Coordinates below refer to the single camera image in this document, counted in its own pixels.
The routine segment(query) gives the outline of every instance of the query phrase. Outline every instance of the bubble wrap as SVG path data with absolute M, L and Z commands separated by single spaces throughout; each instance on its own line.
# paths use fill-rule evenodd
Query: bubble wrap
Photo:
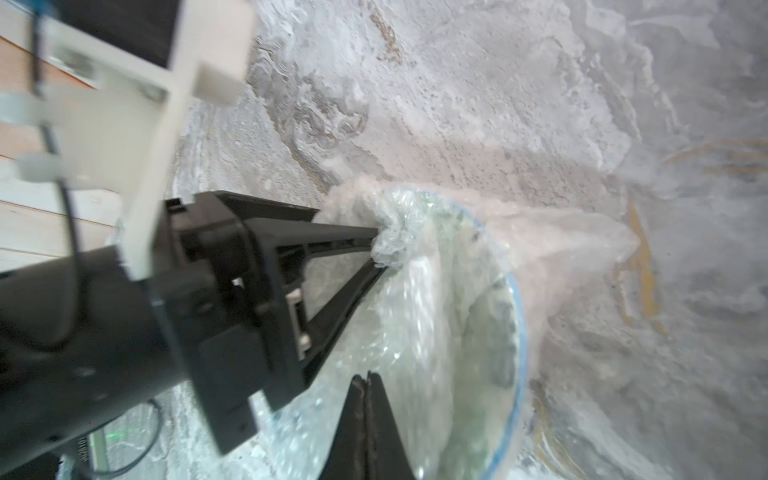
M 547 316 L 637 244 L 599 214 L 368 177 L 333 188 L 314 221 L 379 228 L 371 257 L 388 270 L 306 392 L 279 412 L 255 399 L 276 474 L 288 479 L 319 475 L 349 381 L 369 370 L 382 376 L 416 478 L 497 475 L 522 430 Z M 310 262 L 308 314 L 366 258 Z

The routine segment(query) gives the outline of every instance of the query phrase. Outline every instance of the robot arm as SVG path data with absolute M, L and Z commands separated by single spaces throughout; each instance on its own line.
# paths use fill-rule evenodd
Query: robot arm
M 56 7 L 42 31 L 97 89 L 6 95 L 2 118 L 52 125 L 59 148 L 20 157 L 24 179 L 120 192 L 124 232 L 117 246 L 0 275 L 0 474 L 185 379 L 227 454 L 257 432 L 248 397 L 263 390 L 280 409 L 307 389 L 383 272 L 370 260 L 307 319 L 306 262 L 369 251 L 377 231 L 228 192 L 162 201 L 191 98 L 240 93 L 248 4 Z M 75 262 L 73 299 L 62 285 Z M 412 478 L 380 378 L 356 376 L 323 478 L 382 476 Z

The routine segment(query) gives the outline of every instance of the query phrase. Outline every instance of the translucent plastic sheet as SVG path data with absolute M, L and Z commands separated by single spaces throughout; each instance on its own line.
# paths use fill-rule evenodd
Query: translucent plastic sheet
M 315 221 L 378 227 L 371 255 L 389 268 L 312 387 L 280 412 L 258 405 L 281 478 L 317 477 L 349 381 L 368 370 L 383 378 L 416 478 L 498 474 L 515 453 L 547 317 L 637 245 L 599 214 L 367 177 L 332 189 Z M 310 315 L 365 258 L 310 263 Z

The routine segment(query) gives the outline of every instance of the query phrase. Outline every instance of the screw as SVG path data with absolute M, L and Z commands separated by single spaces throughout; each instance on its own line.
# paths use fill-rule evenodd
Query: screw
M 69 50 L 68 48 L 60 48 L 56 51 L 55 56 L 78 77 L 94 80 L 95 70 L 93 61 L 82 53 Z
M 299 347 L 302 352 L 306 352 L 312 348 L 312 339 L 310 339 L 308 334 L 302 333 L 301 336 L 299 336 Z

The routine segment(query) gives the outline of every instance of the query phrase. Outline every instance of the yellow stain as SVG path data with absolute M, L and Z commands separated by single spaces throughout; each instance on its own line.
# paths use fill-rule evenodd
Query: yellow stain
M 654 330 L 656 330 L 656 333 L 659 333 L 660 335 L 663 335 L 663 336 L 669 336 L 670 331 L 667 328 L 667 326 L 664 325 L 662 322 L 658 320 L 652 320 L 650 324 L 654 327 Z
M 737 150 L 728 152 L 728 160 L 761 160 L 768 158 L 768 151 Z
M 768 147 L 768 138 L 724 138 L 723 140 L 718 140 L 714 142 L 710 142 L 708 144 L 701 145 L 700 147 L 694 147 L 688 150 L 684 150 L 681 152 L 678 152 L 668 159 L 666 159 L 666 163 L 671 164 L 673 162 L 681 161 L 683 159 L 692 157 L 694 155 L 702 154 L 706 151 L 713 150 L 714 148 L 719 147 L 751 147 L 751 148 L 762 148 L 762 147 Z
M 704 173 L 707 175 L 714 175 L 722 172 L 725 172 L 727 174 L 764 174 L 768 172 L 768 167 L 761 167 L 761 166 L 741 167 L 737 165 L 728 165 L 725 167 L 708 167 L 704 169 Z
M 532 388 L 536 394 L 533 403 L 536 410 L 534 429 L 536 457 L 553 473 L 562 478 L 588 480 L 584 470 L 574 461 L 562 442 L 552 434 L 549 426 L 549 405 L 544 389 L 537 383 L 534 383 Z
M 656 278 L 650 267 L 650 247 L 645 238 L 643 227 L 640 224 L 640 217 L 637 215 L 634 204 L 627 204 L 627 223 L 640 240 L 640 246 L 632 254 L 629 260 L 629 267 L 640 271 L 640 302 L 643 312 L 643 318 L 655 316 L 659 313 L 659 304 L 656 303 Z

